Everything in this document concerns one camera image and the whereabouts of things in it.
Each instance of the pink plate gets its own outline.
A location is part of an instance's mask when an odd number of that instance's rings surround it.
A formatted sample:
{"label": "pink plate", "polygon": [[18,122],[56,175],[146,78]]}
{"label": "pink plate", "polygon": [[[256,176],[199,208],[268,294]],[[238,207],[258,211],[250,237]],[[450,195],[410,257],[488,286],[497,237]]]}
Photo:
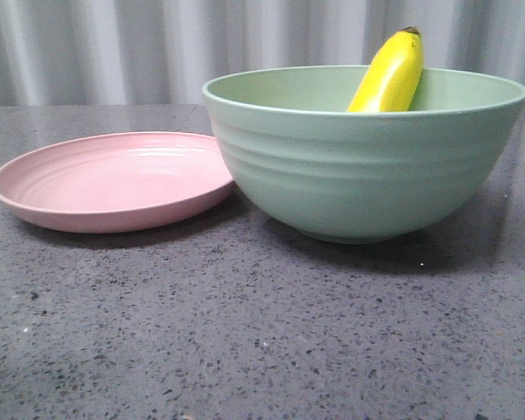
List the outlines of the pink plate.
{"label": "pink plate", "polygon": [[215,139],[192,133],[80,138],[0,168],[0,200],[13,214],[66,232],[129,232],[181,221],[233,188]]}

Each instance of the banana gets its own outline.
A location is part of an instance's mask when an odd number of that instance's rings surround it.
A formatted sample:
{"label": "banana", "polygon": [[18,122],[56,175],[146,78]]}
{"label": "banana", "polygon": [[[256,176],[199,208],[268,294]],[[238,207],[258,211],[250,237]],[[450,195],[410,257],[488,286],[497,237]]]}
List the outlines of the banana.
{"label": "banana", "polygon": [[422,37],[418,29],[409,26],[396,32],[375,55],[347,111],[407,111],[423,65]]}

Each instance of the mint green bowl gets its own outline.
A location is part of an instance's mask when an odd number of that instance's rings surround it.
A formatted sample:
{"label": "mint green bowl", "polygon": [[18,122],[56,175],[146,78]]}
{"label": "mint green bowl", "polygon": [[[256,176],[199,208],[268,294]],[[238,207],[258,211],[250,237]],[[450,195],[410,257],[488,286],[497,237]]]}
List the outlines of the mint green bowl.
{"label": "mint green bowl", "polygon": [[525,102],[514,81],[428,68],[411,111],[347,113],[366,69],[287,67],[203,87],[236,184],[328,242],[379,242],[454,212],[487,179]]}

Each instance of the granite surface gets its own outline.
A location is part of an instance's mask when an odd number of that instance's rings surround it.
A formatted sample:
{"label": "granite surface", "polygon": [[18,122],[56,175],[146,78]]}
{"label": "granite surface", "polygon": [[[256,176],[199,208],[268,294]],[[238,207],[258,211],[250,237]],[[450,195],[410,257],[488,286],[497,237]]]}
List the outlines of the granite surface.
{"label": "granite surface", "polygon": [[[210,133],[203,108],[0,108],[0,165],[71,138]],[[67,234],[0,204],[0,420],[525,419],[525,112],[424,230],[302,236],[239,191],[190,220]]]}

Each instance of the white curtain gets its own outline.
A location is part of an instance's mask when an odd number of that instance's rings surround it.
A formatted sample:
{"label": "white curtain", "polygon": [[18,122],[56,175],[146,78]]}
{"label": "white curtain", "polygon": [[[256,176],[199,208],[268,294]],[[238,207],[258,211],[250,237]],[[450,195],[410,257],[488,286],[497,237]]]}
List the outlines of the white curtain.
{"label": "white curtain", "polygon": [[0,0],[0,105],[202,103],[222,74],[367,64],[409,25],[426,66],[525,84],[525,0]]}

